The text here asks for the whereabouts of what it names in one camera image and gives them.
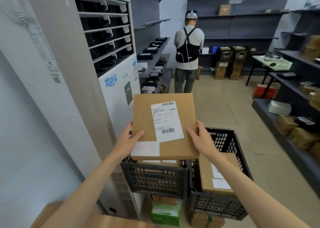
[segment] table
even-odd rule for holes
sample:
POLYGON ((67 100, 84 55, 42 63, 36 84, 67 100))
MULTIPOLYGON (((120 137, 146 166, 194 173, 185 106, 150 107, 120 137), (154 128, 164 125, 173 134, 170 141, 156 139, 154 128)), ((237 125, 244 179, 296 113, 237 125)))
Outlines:
POLYGON ((246 86, 248 86, 248 83, 250 81, 250 78, 252 76, 252 72, 254 71, 254 68, 256 68, 259 64, 261 64, 262 66, 264 66, 266 68, 266 74, 264 75, 263 81, 261 84, 264 84, 268 73, 269 72, 283 72, 283 71, 288 71, 292 65, 292 62, 283 59, 283 61, 266 61, 264 60, 264 55, 262 56, 252 56, 252 58, 254 59, 253 64, 252 64, 252 68, 250 70, 250 74, 246 83, 246 86), (276 63, 275 66, 271 67, 270 64, 272 63, 276 63))

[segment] black plastic basket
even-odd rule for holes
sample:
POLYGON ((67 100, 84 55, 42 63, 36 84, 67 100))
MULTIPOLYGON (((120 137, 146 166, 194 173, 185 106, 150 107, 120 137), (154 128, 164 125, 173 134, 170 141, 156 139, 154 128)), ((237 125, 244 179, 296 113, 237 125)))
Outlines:
MULTIPOLYGON (((220 152, 235 153, 242 172, 253 180, 235 132, 216 128, 206 128, 206 130, 210 133, 216 148, 220 152)), ((196 159, 191 162, 192 170, 189 173, 190 189, 188 190, 189 195, 186 203, 187 209, 234 220, 245 218, 248 213, 237 197, 202 192, 199 161, 196 159)))
POLYGON ((132 192, 187 199, 191 162, 180 161, 180 167, 141 164, 126 159, 121 168, 132 192))

